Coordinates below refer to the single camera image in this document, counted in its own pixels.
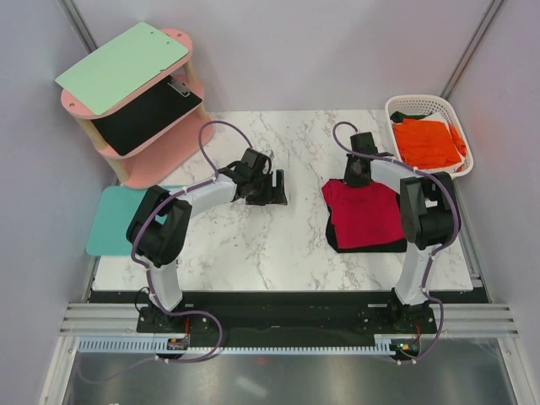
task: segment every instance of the reflective floor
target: reflective floor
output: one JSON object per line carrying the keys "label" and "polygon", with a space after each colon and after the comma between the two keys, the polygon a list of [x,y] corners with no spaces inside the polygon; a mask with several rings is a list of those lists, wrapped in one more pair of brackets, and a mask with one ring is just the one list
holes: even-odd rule
{"label": "reflective floor", "polygon": [[[103,379],[148,357],[79,354]],[[221,355],[198,364],[151,361],[101,385],[72,375],[65,404],[516,404],[495,340],[442,340],[416,365],[362,356]]]}

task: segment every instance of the white laundry basket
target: white laundry basket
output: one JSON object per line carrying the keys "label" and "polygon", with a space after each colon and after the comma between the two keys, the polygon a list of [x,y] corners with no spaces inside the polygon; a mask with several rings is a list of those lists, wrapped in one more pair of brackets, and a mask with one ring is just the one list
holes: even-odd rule
{"label": "white laundry basket", "polygon": [[457,119],[456,112],[450,105],[450,103],[436,95],[424,95],[424,94],[411,94],[411,95],[398,95],[392,97],[386,102],[385,105],[386,111],[386,121],[388,123],[388,130],[391,134],[391,140],[394,143],[394,148],[396,149],[396,156],[402,160],[401,155],[399,154],[399,148],[397,147],[396,137],[394,136],[394,131],[392,129],[392,120],[390,116],[396,112],[400,111],[403,114],[407,115],[430,115],[436,112],[440,112],[442,116],[448,121],[449,124],[452,124],[456,130],[459,132],[460,136],[463,139],[467,147],[467,157],[464,159],[462,164],[451,166],[451,167],[441,167],[437,169],[424,170],[427,172],[436,172],[436,171],[447,171],[450,173],[452,178],[461,177],[466,175],[469,171],[473,169],[474,159],[473,153],[469,148],[469,142],[465,136],[462,125]]}

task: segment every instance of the teal mat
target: teal mat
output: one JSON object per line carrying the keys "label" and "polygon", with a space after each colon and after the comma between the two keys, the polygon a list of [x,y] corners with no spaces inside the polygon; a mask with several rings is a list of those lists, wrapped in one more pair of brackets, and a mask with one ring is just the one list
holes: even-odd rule
{"label": "teal mat", "polygon": [[[124,186],[111,186],[103,191],[86,244],[89,255],[130,255],[132,245],[126,239],[126,231],[145,192],[146,190],[133,190]],[[163,224],[165,217],[157,217],[157,220]]]}
{"label": "teal mat", "polygon": [[90,53],[56,82],[99,115],[188,52],[152,25],[139,23]]}

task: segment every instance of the white marble surface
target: white marble surface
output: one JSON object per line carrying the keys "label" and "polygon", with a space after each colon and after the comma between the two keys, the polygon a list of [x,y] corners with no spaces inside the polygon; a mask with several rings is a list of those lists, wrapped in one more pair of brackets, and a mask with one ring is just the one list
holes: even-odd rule
{"label": "white marble surface", "polygon": [[[274,169],[284,169],[287,207],[246,206],[242,201],[213,208],[192,219],[179,256],[185,290],[379,290],[399,279],[404,254],[337,254],[327,244],[327,207],[321,187],[343,178],[346,156],[331,130],[341,120],[372,131],[380,150],[392,151],[384,111],[227,112],[213,118],[234,123],[255,149],[274,152]],[[347,143],[351,130],[342,127]],[[245,141],[217,126],[208,154],[221,167],[239,159]],[[189,159],[164,185],[185,185],[210,176],[201,154]],[[128,257],[104,256],[94,290],[134,290],[146,285],[143,268]],[[432,289],[471,289],[461,246],[442,252]]]}

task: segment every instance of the white wall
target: white wall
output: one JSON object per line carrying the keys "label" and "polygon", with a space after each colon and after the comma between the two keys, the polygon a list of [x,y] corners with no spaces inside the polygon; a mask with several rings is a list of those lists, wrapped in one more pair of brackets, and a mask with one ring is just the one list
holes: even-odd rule
{"label": "white wall", "polygon": [[81,298],[112,173],[60,106],[53,80],[84,50],[57,2],[5,4],[0,50],[0,402],[30,405],[67,303]]}
{"label": "white wall", "polygon": [[383,108],[438,95],[489,0],[76,0],[99,45],[138,21],[193,39],[211,111]]}
{"label": "white wall", "polygon": [[540,377],[540,2],[507,2],[451,97],[474,154],[460,181],[489,291]]}

